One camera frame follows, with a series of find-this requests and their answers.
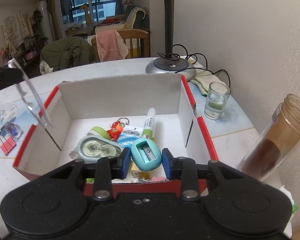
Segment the green correction tape dispenser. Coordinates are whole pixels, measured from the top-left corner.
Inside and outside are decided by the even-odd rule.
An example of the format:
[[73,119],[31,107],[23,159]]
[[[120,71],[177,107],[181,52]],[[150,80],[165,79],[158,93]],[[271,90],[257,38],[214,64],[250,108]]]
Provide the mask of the green correction tape dispenser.
[[75,149],[70,152],[71,159],[82,159],[86,163],[96,163],[99,159],[118,157],[123,147],[108,139],[97,135],[83,137]]

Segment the yellow small carton box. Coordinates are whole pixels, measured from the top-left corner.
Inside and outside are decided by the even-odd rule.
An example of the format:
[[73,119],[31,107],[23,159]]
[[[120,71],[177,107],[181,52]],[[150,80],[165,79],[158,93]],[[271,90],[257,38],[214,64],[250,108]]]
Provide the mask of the yellow small carton box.
[[151,172],[141,171],[134,162],[131,165],[131,174],[133,178],[139,180],[149,181],[151,179]]

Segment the red fish keychain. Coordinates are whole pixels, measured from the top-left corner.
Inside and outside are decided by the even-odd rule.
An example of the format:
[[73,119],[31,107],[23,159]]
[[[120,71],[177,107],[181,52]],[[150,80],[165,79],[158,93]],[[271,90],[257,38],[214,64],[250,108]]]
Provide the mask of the red fish keychain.
[[130,120],[127,117],[118,118],[110,126],[110,129],[107,130],[112,141],[117,141],[120,134],[123,131],[123,128],[129,125]]

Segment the teal pencil sharpener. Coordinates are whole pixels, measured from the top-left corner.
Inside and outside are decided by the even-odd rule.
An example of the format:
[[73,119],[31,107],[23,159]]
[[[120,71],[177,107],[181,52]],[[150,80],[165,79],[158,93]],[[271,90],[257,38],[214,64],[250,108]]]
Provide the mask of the teal pencil sharpener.
[[161,165],[161,152],[156,143],[148,138],[139,138],[130,147],[131,156],[142,172],[150,172]]

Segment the blue white cream tube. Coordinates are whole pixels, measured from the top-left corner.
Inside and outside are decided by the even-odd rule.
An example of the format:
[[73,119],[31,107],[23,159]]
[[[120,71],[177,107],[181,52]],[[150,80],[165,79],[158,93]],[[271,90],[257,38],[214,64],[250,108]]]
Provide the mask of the blue white cream tube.
[[142,132],[143,128],[141,127],[126,125],[116,142],[122,147],[130,148],[134,141],[141,136]]

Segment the green white glue pen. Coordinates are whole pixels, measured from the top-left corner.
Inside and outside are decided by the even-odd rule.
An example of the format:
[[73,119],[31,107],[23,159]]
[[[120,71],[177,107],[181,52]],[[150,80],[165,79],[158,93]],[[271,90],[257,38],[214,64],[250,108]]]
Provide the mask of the green white glue pen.
[[152,139],[154,133],[154,127],[155,127],[155,109],[150,108],[147,113],[147,118],[145,120],[141,137]]

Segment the pink blue whale figurine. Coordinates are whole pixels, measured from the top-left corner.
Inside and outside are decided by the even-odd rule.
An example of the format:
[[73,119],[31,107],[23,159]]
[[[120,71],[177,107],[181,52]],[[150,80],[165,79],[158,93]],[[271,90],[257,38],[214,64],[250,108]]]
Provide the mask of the pink blue whale figurine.
[[135,181],[137,183],[159,183],[159,182],[167,181],[167,178],[165,177],[152,177],[151,179],[136,178]]

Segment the dark sideboard with clutter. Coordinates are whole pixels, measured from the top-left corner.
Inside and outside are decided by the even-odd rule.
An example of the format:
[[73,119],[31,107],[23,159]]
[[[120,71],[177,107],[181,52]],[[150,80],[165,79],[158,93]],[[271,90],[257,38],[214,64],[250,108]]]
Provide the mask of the dark sideboard with clutter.
[[40,58],[40,51],[46,45],[48,38],[44,37],[39,40],[30,42],[28,46],[22,43],[15,55],[12,55],[12,49],[9,46],[4,46],[0,50],[2,66],[7,67],[7,63],[11,59],[16,59],[23,69],[26,69],[30,64]]

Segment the green lid spice jar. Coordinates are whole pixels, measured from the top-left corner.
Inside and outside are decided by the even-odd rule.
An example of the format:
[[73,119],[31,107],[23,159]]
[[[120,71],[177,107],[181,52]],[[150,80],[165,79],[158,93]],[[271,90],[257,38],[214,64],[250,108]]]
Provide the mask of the green lid spice jar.
[[100,126],[94,126],[93,128],[91,128],[90,131],[88,132],[88,135],[95,135],[107,140],[111,140],[108,132]]

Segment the red cardboard box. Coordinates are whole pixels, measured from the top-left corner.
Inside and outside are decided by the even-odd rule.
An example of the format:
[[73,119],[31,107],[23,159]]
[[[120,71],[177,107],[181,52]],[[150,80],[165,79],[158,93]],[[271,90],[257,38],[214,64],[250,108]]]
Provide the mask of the red cardboard box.
[[73,159],[113,157],[140,137],[199,164],[218,155],[185,76],[141,74],[56,85],[30,126],[13,167],[33,180]]

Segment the pink binder clip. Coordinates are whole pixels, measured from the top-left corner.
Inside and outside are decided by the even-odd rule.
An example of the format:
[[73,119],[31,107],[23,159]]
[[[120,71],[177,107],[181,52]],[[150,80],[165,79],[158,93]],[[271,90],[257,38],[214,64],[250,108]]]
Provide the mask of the pink binder clip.
[[5,138],[0,131],[0,149],[2,150],[5,156],[8,156],[12,150],[16,147],[16,143],[11,136]]

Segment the olive green jacket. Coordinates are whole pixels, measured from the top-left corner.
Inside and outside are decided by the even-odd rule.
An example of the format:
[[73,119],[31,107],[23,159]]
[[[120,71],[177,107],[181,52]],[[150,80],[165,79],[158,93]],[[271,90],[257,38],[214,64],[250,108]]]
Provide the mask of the olive green jacket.
[[94,63],[92,46],[82,37],[68,37],[45,45],[40,52],[42,75]]

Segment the glass of water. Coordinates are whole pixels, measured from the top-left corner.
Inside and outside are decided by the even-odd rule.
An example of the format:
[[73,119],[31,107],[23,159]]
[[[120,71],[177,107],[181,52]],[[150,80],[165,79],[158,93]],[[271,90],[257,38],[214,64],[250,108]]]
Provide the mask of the glass of water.
[[211,120],[219,119],[224,111],[230,94],[231,89],[225,83],[221,81],[210,83],[207,92],[204,115]]

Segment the green white cloth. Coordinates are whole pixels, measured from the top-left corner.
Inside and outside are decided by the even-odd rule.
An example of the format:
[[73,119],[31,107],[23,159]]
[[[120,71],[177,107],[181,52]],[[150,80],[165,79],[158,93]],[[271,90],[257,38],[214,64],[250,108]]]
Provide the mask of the green white cloth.
[[197,75],[190,80],[190,82],[198,87],[202,96],[207,96],[209,85],[212,82],[220,82],[225,85],[223,81],[221,81],[217,76],[213,75],[207,70],[198,72]]

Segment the white desk lamp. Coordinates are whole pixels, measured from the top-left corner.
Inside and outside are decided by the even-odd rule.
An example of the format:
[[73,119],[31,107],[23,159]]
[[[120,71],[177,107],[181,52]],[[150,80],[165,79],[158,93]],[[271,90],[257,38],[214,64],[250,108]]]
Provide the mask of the white desk lamp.
[[165,52],[159,53],[158,57],[152,60],[145,69],[147,74],[175,73],[185,77],[190,81],[196,71],[190,67],[188,60],[173,53],[173,8],[172,0],[164,0],[164,20],[165,20]]

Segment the brown powder glass jar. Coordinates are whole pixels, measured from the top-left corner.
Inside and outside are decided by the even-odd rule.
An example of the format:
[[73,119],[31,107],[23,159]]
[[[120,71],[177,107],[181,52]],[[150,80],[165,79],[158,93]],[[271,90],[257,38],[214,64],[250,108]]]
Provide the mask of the brown powder glass jar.
[[272,114],[253,150],[238,169],[258,180],[266,179],[300,145],[300,97],[287,94]]

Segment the pink cloth on chair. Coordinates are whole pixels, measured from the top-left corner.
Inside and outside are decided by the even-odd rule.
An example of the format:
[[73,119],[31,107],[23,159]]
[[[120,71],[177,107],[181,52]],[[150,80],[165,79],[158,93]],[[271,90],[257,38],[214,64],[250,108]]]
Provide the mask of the pink cloth on chair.
[[96,33],[97,52],[101,62],[123,60],[128,55],[128,48],[115,29]]

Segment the wooden chair pink cloth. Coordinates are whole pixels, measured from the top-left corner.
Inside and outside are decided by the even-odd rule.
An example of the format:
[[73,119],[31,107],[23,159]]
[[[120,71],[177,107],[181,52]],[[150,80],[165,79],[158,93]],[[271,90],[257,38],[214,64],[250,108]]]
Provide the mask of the wooden chair pink cloth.
[[90,38],[97,62],[150,57],[150,32],[109,29]]

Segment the sofa with blankets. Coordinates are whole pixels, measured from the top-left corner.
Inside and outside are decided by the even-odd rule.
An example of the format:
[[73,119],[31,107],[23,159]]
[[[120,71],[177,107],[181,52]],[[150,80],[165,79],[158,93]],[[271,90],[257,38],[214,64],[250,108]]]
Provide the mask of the sofa with blankets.
[[109,16],[95,27],[95,33],[105,30],[141,29],[150,31],[148,12],[129,5],[123,15]]

